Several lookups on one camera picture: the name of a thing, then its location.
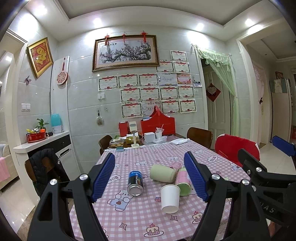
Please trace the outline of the pale green lying cup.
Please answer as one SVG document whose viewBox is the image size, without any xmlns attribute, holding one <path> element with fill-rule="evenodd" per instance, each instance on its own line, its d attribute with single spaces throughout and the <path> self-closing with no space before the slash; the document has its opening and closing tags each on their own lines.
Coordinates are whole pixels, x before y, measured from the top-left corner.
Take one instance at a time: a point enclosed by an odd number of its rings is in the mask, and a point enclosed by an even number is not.
<svg viewBox="0 0 296 241">
<path fill-rule="evenodd" d="M 164 183 L 173 183 L 175 181 L 177 172 L 167 166 L 154 164 L 150 169 L 150 178 L 155 181 Z"/>
</svg>

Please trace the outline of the gold framed red calligraphy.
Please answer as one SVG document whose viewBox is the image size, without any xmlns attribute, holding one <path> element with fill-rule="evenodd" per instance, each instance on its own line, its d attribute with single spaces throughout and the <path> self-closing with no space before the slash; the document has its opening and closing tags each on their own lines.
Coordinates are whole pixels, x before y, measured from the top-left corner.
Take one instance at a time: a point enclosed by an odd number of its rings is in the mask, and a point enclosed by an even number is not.
<svg viewBox="0 0 296 241">
<path fill-rule="evenodd" d="M 27 46 L 27 56 L 36 78 L 39 78 L 54 63 L 47 37 Z"/>
</svg>

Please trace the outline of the wall brush hanging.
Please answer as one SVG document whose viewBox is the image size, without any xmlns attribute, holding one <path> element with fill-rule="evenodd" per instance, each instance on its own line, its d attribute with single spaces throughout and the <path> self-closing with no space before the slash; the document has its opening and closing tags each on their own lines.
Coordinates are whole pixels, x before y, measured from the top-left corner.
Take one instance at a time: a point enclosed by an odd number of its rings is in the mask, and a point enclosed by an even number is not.
<svg viewBox="0 0 296 241">
<path fill-rule="evenodd" d="M 104 124 L 104 119 L 103 117 L 100 115 L 100 111 L 97 111 L 97 118 L 96 118 L 96 123 L 98 126 L 101 126 Z"/>
</svg>

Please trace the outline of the red chair cover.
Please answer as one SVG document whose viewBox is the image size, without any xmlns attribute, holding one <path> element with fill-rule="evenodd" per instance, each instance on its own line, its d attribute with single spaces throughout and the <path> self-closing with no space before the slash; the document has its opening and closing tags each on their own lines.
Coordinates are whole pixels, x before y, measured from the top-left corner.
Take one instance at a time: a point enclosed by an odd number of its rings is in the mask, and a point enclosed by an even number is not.
<svg viewBox="0 0 296 241">
<path fill-rule="evenodd" d="M 216 139 L 216 153 L 224 157 L 225 159 L 233 162 L 235 165 L 242 167 L 242 164 L 237 157 L 238 151 L 240 149 L 245 149 L 258 161 L 260 160 L 260 151 L 256 142 L 237 136 L 232 136 L 226 133 L 219 135 Z"/>
</svg>

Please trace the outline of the red round wall ornament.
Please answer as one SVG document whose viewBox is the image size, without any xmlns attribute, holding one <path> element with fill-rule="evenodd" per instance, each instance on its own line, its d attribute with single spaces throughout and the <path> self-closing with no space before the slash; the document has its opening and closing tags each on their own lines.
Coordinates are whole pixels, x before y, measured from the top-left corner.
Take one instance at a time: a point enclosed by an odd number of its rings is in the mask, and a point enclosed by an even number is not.
<svg viewBox="0 0 296 241">
<path fill-rule="evenodd" d="M 65 71 L 65 58 L 63 60 L 63 64 L 62 64 L 62 70 L 61 72 L 57 75 L 57 84 L 58 85 L 62 85 L 64 84 L 68 79 L 68 73 L 67 71 Z"/>
</svg>

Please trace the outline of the white side counter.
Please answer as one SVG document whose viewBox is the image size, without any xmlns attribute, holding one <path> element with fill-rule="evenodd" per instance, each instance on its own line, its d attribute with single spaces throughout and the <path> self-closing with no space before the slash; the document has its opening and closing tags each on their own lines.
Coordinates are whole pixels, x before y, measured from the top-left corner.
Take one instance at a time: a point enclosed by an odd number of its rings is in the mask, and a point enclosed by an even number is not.
<svg viewBox="0 0 296 241">
<path fill-rule="evenodd" d="M 15 167 L 30 200 L 36 206 L 50 175 L 60 181 L 74 180 L 81 173 L 69 132 L 13 148 Z M 53 173 L 60 168 L 60 173 Z"/>
</svg>

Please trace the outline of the red gift bag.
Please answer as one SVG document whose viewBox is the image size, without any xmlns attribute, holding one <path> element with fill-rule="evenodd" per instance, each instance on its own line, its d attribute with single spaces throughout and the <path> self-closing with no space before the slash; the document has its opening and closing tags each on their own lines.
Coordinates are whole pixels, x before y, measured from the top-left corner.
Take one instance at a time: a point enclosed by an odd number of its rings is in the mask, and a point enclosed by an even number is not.
<svg viewBox="0 0 296 241">
<path fill-rule="evenodd" d="M 175 118 L 163 114 L 158 106 L 154 106 L 149 119 L 141 120 L 140 125 L 143 133 L 155 132 L 157 128 L 162 128 L 165 136 L 176 134 Z"/>
</svg>

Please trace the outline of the plastic cup with straw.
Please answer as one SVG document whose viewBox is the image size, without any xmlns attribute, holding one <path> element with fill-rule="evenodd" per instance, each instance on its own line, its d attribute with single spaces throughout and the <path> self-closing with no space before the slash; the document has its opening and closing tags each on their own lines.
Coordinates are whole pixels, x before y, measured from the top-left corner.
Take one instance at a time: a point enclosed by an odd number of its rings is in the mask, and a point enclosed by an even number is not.
<svg viewBox="0 0 296 241">
<path fill-rule="evenodd" d="M 161 126 L 160 128 L 156 128 L 155 131 L 155 135 L 156 135 L 156 139 L 160 139 L 163 136 L 163 126 Z"/>
</svg>

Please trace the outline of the plum blossom framed painting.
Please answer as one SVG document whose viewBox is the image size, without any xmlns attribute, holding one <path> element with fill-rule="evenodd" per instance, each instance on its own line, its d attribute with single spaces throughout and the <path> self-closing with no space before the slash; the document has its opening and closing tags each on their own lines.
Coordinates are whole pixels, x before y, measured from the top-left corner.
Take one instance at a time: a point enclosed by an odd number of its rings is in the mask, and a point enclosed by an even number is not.
<svg viewBox="0 0 296 241">
<path fill-rule="evenodd" d="M 136 66 L 159 66 L 157 37 L 143 32 L 95 40 L 92 71 Z"/>
</svg>

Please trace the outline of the brown wooden chair left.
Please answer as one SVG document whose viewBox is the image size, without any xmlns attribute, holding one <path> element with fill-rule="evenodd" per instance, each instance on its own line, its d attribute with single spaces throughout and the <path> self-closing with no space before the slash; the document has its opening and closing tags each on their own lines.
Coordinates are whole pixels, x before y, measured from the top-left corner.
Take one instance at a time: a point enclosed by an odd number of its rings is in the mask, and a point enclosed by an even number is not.
<svg viewBox="0 0 296 241">
<path fill-rule="evenodd" d="M 105 135 L 103 138 L 101 138 L 101 139 L 98 141 L 98 144 L 99 144 L 99 146 L 100 146 L 100 150 L 99 150 L 100 155 L 102 155 L 103 152 L 104 152 L 105 150 L 108 149 L 108 147 L 109 147 L 109 143 L 110 143 L 111 140 L 112 140 L 112 136 L 110 136 L 110 135 Z"/>
</svg>

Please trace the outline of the food container with snacks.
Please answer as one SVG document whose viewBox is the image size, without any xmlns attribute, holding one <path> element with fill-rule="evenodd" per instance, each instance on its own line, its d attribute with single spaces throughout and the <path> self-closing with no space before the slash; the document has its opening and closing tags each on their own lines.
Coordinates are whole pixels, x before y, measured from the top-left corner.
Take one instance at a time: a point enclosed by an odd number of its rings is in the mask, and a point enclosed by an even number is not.
<svg viewBox="0 0 296 241">
<path fill-rule="evenodd" d="M 122 138 L 114 138 L 109 142 L 109 148 L 116 149 L 118 147 L 123 147 L 125 140 Z"/>
</svg>

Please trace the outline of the chair with black jacket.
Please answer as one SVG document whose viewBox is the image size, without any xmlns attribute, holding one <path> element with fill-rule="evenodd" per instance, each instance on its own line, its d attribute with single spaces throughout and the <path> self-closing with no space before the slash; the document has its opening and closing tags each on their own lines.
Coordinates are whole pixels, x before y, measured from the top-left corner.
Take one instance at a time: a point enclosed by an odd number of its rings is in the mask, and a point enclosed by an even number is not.
<svg viewBox="0 0 296 241">
<path fill-rule="evenodd" d="M 43 149 L 34 153 L 25 161 L 25 170 L 39 197 L 52 179 L 58 182 L 70 181 L 54 149 Z"/>
</svg>

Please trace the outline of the white paper cup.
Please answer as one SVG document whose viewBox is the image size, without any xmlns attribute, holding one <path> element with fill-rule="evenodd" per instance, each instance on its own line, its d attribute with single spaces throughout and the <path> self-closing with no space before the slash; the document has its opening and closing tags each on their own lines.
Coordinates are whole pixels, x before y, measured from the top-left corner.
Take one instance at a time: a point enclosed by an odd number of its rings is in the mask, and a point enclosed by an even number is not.
<svg viewBox="0 0 296 241">
<path fill-rule="evenodd" d="M 173 214 L 179 210 L 180 188 L 169 184 L 161 188 L 161 210 L 166 214 Z"/>
</svg>

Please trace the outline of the red diamond door sign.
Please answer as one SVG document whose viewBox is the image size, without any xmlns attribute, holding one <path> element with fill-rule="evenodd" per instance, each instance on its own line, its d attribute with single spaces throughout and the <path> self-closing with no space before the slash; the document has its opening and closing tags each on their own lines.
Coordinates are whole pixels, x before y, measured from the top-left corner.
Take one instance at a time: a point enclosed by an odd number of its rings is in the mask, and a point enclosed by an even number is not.
<svg viewBox="0 0 296 241">
<path fill-rule="evenodd" d="M 215 87 L 212 83 L 210 83 L 210 85 L 206 89 L 206 96 L 212 102 L 214 102 L 217 99 L 220 93 L 221 91 L 217 87 Z"/>
</svg>

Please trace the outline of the white box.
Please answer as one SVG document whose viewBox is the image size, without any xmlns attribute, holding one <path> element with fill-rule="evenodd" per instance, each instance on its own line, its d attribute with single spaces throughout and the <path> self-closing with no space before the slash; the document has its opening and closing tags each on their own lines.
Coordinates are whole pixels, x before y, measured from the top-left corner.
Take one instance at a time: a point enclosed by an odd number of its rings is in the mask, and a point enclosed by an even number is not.
<svg viewBox="0 0 296 241">
<path fill-rule="evenodd" d="M 146 143 L 152 143 L 156 139 L 156 135 L 154 132 L 144 133 L 144 141 Z"/>
</svg>

